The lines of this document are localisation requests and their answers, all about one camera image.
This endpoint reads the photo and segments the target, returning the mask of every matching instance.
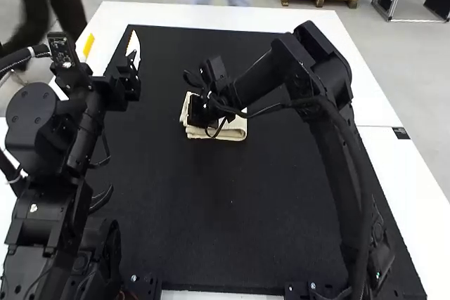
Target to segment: black cable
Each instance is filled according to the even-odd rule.
[[[103,128],[103,130],[102,130],[101,139],[103,141],[103,147],[105,148],[106,158],[102,159],[101,161],[99,161],[97,163],[89,163],[89,168],[93,169],[93,170],[104,167],[111,160],[111,151],[110,151],[110,147],[108,145],[108,139],[106,138],[105,128]]]
[[[337,108],[327,98],[323,96],[313,96],[311,98],[302,98],[293,100],[290,103],[277,103],[275,105],[266,107],[253,114],[245,114],[232,107],[227,107],[219,103],[213,95],[210,95],[210,103],[217,109],[223,112],[229,112],[241,116],[242,118],[249,119],[270,112],[279,111],[289,107],[301,107],[309,105],[319,105],[328,115],[331,122],[335,125],[336,129],[340,132],[344,142],[349,148],[350,155],[353,159],[356,169],[358,183],[361,191],[361,213],[362,222],[359,236],[359,250],[356,258],[354,270],[352,271],[352,300],[361,300],[364,287],[366,284],[366,270],[368,264],[369,245],[371,240],[371,196],[368,192],[369,183],[367,181],[366,170],[364,167],[364,159],[360,147],[357,145],[354,136],[352,135],[347,122],[340,115]]]
[[[51,270],[51,267],[48,268],[45,272],[41,273],[41,275],[39,277],[36,278],[35,281],[33,281],[31,283],[31,285],[27,288],[27,291],[25,292],[25,294],[23,295],[23,300],[26,300],[28,293],[30,292],[30,290],[37,284],[37,282],[44,277],[46,274],[48,274]]]
[[[79,282],[77,289],[75,290],[75,296],[74,299],[77,299],[78,292],[82,288],[82,285],[89,280],[89,278],[96,273],[96,270],[93,270],[88,274],[82,281]]]
[[[219,128],[217,129],[216,133],[215,133],[213,136],[211,136],[210,133],[208,133],[208,127],[205,127],[205,133],[206,133],[207,136],[210,137],[210,138],[216,138],[217,135],[219,135],[219,133],[221,132],[222,128],[224,127],[225,122],[226,122],[226,118],[224,117],[224,119],[222,120],[222,122],[221,122]]]
[[[13,68],[27,62],[31,58],[50,58],[49,48],[44,45],[22,48],[0,59],[0,79]]]
[[[104,193],[97,195],[94,203],[89,207],[89,215],[104,207],[110,201],[111,196],[113,196],[113,192],[114,186],[111,184]]]
[[[366,168],[364,166],[364,159],[362,157],[361,148],[357,145],[350,128],[348,127],[345,119],[339,114],[337,108],[327,98],[323,96],[314,96],[309,99],[311,102],[316,102],[321,106],[323,110],[327,112],[331,122],[335,125],[340,132],[344,142],[350,152],[350,156],[353,159],[353,163],[356,169],[358,183],[361,191],[361,213],[362,222],[361,230],[359,231],[359,249],[358,256],[354,270],[352,271],[352,300],[361,300],[364,287],[366,285],[367,276],[367,264],[369,256],[369,245],[371,243],[371,195],[369,193],[368,175],[366,174]],[[297,102],[300,105],[304,104],[304,99],[294,100],[292,106],[295,107]]]

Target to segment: metal frame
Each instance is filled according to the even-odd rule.
[[[379,14],[388,22],[419,22],[419,23],[434,23],[434,22],[448,22],[448,20],[426,20],[426,19],[394,19],[394,12],[397,8],[397,4],[399,0],[392,0],[391,6],[389,10],[386,11],[383,7],[380,6],[378,0],[372,0],[372,6],[375,8]]]

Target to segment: metal bracket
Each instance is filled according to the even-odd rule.
[[[323,298],[332,299],[339,294],[336,285],[324,282],[307,281],[307,282],[287,282],[284,287],[285,300],[319,300],[316,294],[320,294]]]
[[[156,274],[132,275],[127,282],[127,289],[138,299],[161,300],[162,281]]]

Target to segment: black pants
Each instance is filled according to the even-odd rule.
[[[47,33],[50,23],[49,3],[58,17],[64,32],[74,41],[86,27],[86,15],[81,0],[22,0],[23,23],[3,46],[3,54],[8,55],[19,49],[38,44]]]

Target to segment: sticker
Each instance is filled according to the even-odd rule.
[[[393,126],[392,130],[395,132],[395,135],[399,140],[410,140],[405,128],[401,126]]]

